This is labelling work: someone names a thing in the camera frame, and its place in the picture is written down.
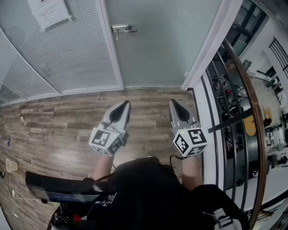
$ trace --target paper cup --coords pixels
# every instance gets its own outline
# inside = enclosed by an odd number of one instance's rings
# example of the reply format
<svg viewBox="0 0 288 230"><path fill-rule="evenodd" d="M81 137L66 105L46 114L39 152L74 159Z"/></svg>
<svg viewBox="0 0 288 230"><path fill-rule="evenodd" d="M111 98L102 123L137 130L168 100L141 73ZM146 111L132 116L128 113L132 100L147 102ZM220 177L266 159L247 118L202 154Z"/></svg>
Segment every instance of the paper cup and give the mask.
<svg viewBox="0 0 288 230"><path fill-rule="evenodd" d="M18 164L15 161L6 159L6 169L10 173L18 170Z"/></svg>

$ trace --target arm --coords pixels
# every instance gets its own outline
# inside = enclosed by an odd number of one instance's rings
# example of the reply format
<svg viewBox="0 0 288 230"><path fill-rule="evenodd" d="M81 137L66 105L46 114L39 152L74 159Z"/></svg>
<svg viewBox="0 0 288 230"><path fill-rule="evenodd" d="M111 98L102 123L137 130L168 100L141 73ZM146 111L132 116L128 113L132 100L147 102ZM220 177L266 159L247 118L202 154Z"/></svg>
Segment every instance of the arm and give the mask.
<svg viewBox="0 0 288 230"><path fill-rule="evenodd" d="M189 191L203 184L198 156L191 156L182 160L182 185Z"/></svg>
<svg viewBox="0 0 288 230"><path fill-rule="evenodd" d="M99 160L95 166L94 171L91 174L91 178L94 180L98 180L108 174L111 173L112 164L113 164L114 156L107 156L105 154L101 154Z"/></svg>

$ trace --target wooden floor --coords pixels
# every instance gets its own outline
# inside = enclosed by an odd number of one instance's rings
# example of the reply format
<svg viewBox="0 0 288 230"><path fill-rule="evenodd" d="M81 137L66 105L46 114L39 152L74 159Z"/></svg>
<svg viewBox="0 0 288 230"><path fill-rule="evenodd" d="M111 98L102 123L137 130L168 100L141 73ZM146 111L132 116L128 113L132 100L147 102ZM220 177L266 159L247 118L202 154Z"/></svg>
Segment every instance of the wooden floor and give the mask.
<svg viewBox="0 0 288 230"><path fill-rule="evenodd" d="M93 127L98 126L107 108L129 100L132 105L126 147L117 152L115 166L136 158L154 155L163 164L178 153L171 145L169 100L184 102L195 111L192 94L180 89L144 88L125 91L87 93L41 99L0 108L0 170L6 172L5 160L19 165L9 173L10 191L20 197L34 198L25 185L25 171L43 175L83 179L93 170L98 153L88 145ZM179 160L173 159L180 177ZM0 204L14 230L44 230L55 210L54 203L14 199L7 181L0 179Z"/></svg>

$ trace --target paper sign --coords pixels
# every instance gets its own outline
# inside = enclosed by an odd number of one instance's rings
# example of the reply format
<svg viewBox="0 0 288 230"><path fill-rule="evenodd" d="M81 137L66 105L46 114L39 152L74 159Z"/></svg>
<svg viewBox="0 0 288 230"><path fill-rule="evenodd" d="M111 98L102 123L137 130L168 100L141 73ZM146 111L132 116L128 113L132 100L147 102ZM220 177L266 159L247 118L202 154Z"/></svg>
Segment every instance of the paper sign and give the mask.
<svg viewBox="0 0 288 230"><path fill-rule="evenodd" d="M71 16L63 0L28 0L28 3L43 31L63 20L71 21Z"/></svg>

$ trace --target wooden handrail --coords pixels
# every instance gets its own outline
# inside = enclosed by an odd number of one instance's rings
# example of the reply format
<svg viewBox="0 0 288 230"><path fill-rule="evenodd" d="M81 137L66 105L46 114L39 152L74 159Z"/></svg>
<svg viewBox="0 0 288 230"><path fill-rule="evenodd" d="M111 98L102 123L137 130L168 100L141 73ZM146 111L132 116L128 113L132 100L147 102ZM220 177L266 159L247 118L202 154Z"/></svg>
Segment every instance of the wooden handrail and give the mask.
<svg viewBox="0 0 288 230"><path fill-rule="evenodd" d="M248 77L248 74L245 71L239 57L235 55L233 48L227 39L224 39L223 45L226 48L227 53L229 54L230 58L232 59L240 75L240 78L243 82L244 88L248 95L251 108L253 110L254 124L256 127L256 136L257 136L257 142L258 142L258 158L259 158L260 165L259 165L259 171L258 171L256 196L255 196L252 215L250 218L249 229L252 230L257 221L257 217L261 209L264 192L265 192L265 185L266 185L267 156L266 156L266 145L265 145L266 143L265 129L264 129L264 123L263 123L263 118L262 118L260 106L258 103L258 99L255 93L255 90L253 88L253 85Z"/></svg>

